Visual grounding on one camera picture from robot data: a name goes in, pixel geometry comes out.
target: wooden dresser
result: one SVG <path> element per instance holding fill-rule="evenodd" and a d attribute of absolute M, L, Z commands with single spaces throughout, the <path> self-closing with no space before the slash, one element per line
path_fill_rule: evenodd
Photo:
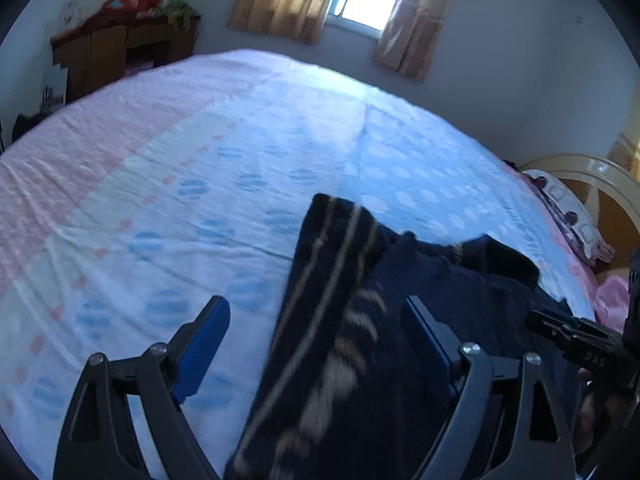
<path fill-rule="evenodd" d="M 123 25 L 53 38 L 53 64 L 68 68 L 66 102 L 117 81 L 129 63 L 148 60 L 156 67 L 189 57 L 198 20 L 193 18 L 187 27 L 169 25 L 165 18 L 130 20 Z"/>

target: wooden headboard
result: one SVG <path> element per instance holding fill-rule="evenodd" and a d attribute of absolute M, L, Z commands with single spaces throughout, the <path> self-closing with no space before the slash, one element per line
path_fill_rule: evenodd
<path fill-rule="evenodd" d="M 640 184 L 627 171 L 597 156 L 564 153 L 518 169 L 552 174 L 585 205 L 603 238 L 616 250 L 613 261 L 596 272 L 628 267 L 629 256 L 640 244 Z"/>

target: black metal bracket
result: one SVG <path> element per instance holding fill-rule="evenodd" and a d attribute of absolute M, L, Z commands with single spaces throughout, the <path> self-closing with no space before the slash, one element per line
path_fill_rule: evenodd
<path fill-rule="evenodd" d="M 635 389 L 640 362 L 615 330 L 547 309 L 529 312 L 525 326 L 549 339 L 565 359 L 586 368 L 607 384 Z"/>
<path fill-rule="evenodd" d="M 502 423 L 483 479 L 574 480 L 569 429 L 539 355 L 491 357 L 461 343 L 412 296 L 401 311 L 409 343 L 450 417 L 414 480 L 460 480 L 492 393 L 503 395 Z"/>
<path fill-rule="evenodd" d="M 158 455 L 172 480 L 218 480 L 180 404 L 198 391 L 229 326 L 226 300 L 214 296 L 194 322 L 140 357 L 84 366 L 58 443 L 54 480 L 149 480 L 127 395 L 142 399 Z"/>

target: pillowcase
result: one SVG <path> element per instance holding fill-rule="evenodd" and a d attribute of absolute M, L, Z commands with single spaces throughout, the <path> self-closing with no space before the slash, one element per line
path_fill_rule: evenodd
<path fill-rule="evenodd" d="M 526 170 L 524 174 L 574 253 L 591 267 L 595 267 L 596 260 L 610 263 L 616 251 L 604 241 L 589 212 L 571 190 L 545 171 Z"/>

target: bed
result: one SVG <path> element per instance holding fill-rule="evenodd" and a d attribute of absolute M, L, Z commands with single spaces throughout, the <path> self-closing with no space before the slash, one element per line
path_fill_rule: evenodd
<path fill-rule="evenodd" d="M 628 254 L 640 228 L 628 175 L 601 178 L 617 169 L 589 157 L 534 166 L 574 182 L 591 206 L 599 200 L 601 223 L 628 233 L 610 243 Z M 286 57 L 194 57 L 64 108 L 0 159 L 0 426 L 38 478 L 52 476 L 88 356 L 138 355 L 215 294 L 229 300 L 231 325 L 184 411 L 223 471 L 317 192 L 424 241 L 489 234 L 526 254 L 574 315 L 593 319 L 593 275 L 542 202 L 441 118 Z M 140 404 L 132 414 L 149 471 L 162 478 Z"/>

